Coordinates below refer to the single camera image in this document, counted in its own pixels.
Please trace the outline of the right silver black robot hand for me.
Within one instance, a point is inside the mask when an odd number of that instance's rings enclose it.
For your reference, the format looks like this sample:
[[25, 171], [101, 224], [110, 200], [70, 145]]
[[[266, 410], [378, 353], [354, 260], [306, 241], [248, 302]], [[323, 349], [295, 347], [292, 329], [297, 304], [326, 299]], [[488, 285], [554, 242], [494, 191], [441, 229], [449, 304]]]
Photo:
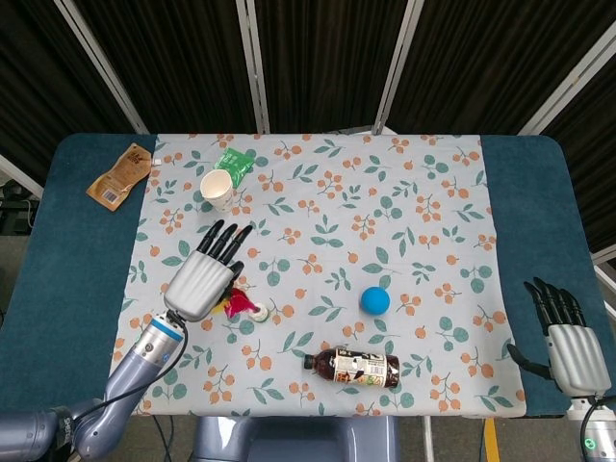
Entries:
[[577, 299], [538, 277], [524, 287], [541, 325], [549, 363], [532, 362], [509, 344], [511, 359], [520, 369], [554, 382], [571, 399], [603, 398], [612, 383], [599, 339], [587, 325]]

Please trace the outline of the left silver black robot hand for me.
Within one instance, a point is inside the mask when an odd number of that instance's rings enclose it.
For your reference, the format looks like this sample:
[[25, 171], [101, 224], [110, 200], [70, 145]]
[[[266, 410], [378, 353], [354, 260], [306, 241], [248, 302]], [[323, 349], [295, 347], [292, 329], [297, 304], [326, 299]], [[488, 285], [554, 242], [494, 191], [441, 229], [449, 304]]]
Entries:
[[253, 230], [217, 220], [171, 279], [164, 296], [166, 318], [202, 321], [222, 300], [244, 269], [235, 255]]

